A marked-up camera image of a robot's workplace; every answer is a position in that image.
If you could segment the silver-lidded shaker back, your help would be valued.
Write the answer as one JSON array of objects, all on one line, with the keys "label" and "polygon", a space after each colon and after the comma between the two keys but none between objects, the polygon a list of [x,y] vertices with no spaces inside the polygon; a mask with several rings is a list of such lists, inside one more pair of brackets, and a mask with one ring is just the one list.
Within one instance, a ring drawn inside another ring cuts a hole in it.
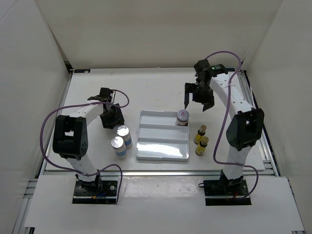
[{"label": "silver-lidded shaker back", "polygon": [[130,149],[133,145],[130,134],[130,129],[126,125],[121,125],[117,128],[117,135],[124,140],[125,147]]}]

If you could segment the silver-lidded shaker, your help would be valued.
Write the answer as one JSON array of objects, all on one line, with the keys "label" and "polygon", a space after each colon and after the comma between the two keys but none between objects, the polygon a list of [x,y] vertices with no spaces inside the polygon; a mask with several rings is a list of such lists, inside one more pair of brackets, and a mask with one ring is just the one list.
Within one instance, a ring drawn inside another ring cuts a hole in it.
[{"label": "silver-lidded shaker", "polygon": [[116,136],[111,140],[111,146],[118,158],[127,157],[127,148],[125,146],[124,140],[120,136]]},{"label": "silver-lidded shaker", "polygon": [[130,129],[126,125],[121,125],[117,128],[117,135],[124,140],[125,147],[130,149],[133,145],[130,134]]}]

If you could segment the red-lidded jar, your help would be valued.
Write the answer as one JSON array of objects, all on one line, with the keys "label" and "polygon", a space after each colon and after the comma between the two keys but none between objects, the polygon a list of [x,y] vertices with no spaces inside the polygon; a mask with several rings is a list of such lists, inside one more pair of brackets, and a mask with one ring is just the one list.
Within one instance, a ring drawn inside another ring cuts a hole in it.
[{"label": "red-lidded jar", "polygon": [[189,112],[187,110],[179,110],[176,115],[176,126],[187,126],[189,121]]}]

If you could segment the silver-lidded shaker front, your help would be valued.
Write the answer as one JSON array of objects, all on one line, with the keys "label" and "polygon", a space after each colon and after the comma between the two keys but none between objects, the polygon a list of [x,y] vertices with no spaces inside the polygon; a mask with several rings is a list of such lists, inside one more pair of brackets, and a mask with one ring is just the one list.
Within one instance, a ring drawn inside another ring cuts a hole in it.
[{"label": "silver-lidded shaker front", "polygon": [[111,140],[111,146],[118,158],[127,157],[127,148],[125,146],[124,140],[120,136],[116,136]]}]

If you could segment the yellow sauce bottle back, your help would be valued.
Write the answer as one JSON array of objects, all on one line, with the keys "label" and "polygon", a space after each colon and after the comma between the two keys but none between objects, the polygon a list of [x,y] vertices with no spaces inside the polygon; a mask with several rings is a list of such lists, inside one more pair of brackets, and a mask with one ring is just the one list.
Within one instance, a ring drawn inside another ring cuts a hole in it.
[{"label": "yellow sauce bottle back", "polygon": [[199,144],[200,140],[202,139],[203,136],[205,136],[207,126],[206,125],[201,125],[200,128],[197,131],[196,136],[194,137],[194,143]]}]

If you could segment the yellow sauce bottle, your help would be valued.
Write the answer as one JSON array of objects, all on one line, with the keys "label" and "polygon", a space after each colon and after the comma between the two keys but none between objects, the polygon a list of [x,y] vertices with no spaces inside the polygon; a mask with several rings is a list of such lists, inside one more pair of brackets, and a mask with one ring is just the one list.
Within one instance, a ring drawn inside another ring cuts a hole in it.
[{"label": "yellow sauce bottle", "polygon": [[199,144],[200,140],[202,139],[203,136],[205,136],[207,126],[206,125],[201,125],[200,128],[197,131],[196,136],[194,137],[194,143]]},{"label": "yellow sauce bottle", "polygon": [[208,142],[209,142],[209,138],[206,136],[203,136],[197,145],[195,153],[199,156],[202,156],[205,153]]}]

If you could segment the yellow sauce bottle front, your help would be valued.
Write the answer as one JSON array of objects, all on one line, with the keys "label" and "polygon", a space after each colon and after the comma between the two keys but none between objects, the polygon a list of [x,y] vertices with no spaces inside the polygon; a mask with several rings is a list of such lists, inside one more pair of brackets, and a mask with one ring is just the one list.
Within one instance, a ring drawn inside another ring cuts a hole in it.
[{"label": "yellow sauce bottle front", "polygon": [[202,156],[205,153],[208,142],[209,142],[209,138],[206,136],[203,136],[197,145],[195,153],[199,156]]}]

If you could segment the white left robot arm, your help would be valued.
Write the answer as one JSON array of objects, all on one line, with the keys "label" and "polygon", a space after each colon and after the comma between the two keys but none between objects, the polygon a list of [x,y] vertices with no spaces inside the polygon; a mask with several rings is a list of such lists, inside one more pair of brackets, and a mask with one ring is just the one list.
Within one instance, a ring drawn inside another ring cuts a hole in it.
[{"label": "white left robot arm", "polygon": [[114,103],[117,90],[101,88],[96,96],[87,99],[87,105],[70,115],[59,115],[55,121],[53,151],[70,163],[76,171],[80,186],[91,195],[101,193],[102,181],[93,166],[88,150],[88,125],[97,117],[104,129],[114,129],[124,124],[118,103]]}]

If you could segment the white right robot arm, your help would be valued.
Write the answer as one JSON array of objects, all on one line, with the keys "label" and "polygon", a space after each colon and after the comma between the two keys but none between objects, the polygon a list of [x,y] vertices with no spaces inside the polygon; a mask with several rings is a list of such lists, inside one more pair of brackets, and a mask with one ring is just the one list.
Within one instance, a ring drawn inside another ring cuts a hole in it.
[{"label": "white right robot arm", "polygon": [[219,179],[219,190],[230,195],[243,182],[243,167],[248,153],[261,138],[264,112],[249,104],[232,85],[232,76],[224,65],[211,66],[208,60],[203,59],[194,65],[194,69],[196,82],[184,85],[184,106],[194,101],[201,103],[206,111],[214,106],[214,94],[217,94],[226,107],[225,116],[231,118],[228,127],[221,127],[230,146]]}]

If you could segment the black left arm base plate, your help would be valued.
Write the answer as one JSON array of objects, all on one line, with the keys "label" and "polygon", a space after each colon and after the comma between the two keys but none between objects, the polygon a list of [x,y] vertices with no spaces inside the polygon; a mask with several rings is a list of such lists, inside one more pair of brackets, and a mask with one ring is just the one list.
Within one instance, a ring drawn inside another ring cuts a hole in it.
[{"label": "black left arm base plate", "polygon": [[73,191],[73,204],[112,205],[117,203],[119,181],[102,179],[101,182],[82,182],[76,180]]}]

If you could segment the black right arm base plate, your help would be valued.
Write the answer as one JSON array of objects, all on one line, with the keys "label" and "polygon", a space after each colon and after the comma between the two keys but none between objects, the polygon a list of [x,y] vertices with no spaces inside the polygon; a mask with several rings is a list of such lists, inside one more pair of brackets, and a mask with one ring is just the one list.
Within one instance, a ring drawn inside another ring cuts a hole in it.
[{"label": "black right arm base plate", "polygon": [[221,181],[204,180],[198,184],[198,187],[204,189],[206,206],[249,206],[251,205],[247,182],[245,179],[239,185],[225,190]]}]

